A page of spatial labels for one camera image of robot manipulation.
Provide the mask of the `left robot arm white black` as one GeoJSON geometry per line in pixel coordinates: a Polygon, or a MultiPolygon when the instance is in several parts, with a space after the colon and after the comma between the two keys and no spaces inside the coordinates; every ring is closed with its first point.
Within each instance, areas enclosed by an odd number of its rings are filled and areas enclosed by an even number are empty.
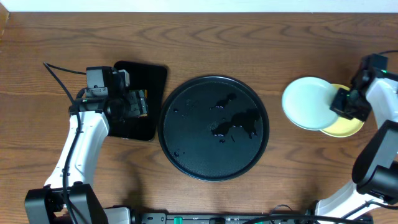
{"type": "Polygon", "coordinates": [[[29,223],[133,223],[129,207],[103,208],[93,191],[102,144],[115,118],[146,115],[147,92],[132,90],[111,97],[79,91],[70,108],[70,127],[58,160],[41,189],[29,190],[25,210],[29,223]]]}

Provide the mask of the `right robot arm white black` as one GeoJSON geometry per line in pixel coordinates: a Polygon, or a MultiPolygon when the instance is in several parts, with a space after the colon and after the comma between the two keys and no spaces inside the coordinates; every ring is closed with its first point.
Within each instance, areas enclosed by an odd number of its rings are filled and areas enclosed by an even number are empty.
{"type": "Polygon", "coordinates": [[[397,75],[377,68],[366,87],[378,131],[357,157],[352,180],[317,202],[316,216],[347,223],[376,208],[397,210],[397,75]]]}

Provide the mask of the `light blue plate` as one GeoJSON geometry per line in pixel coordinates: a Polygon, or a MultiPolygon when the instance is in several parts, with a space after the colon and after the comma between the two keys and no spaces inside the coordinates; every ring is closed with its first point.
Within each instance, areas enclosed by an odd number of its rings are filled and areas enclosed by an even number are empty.
{"type": "Polygon", "coordinates": [[[319,131],[335,123],[338,115],[330,109],[337,89],[324,79],[303,77],[290,83],[282,94],[282,109],[297,126],[319,131]]]}

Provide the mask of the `yellow plate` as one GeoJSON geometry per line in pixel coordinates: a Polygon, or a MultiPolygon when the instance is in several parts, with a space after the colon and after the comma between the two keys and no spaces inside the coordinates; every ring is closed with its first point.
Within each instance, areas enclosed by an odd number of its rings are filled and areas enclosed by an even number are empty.
{"type": "Polygon", "coordinates": [[[357,133],[363,127],[363,125],[364,122],[356,118],[346,119],[339,116],[333,124],[325,129],[321,129],[320,131],[323,134],[332,137],[346,138],[357,133]]]}

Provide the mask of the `yellow green scrub sponge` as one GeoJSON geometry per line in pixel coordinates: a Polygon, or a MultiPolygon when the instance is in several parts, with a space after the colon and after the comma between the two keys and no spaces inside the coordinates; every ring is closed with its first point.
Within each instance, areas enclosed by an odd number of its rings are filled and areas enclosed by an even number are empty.
{"type": "Polygon", "coordinates": [[[147,105],[147,90],[139,90],[139,106],[140,106],[140,117],[148,115],[148,105],[147,105]]]}

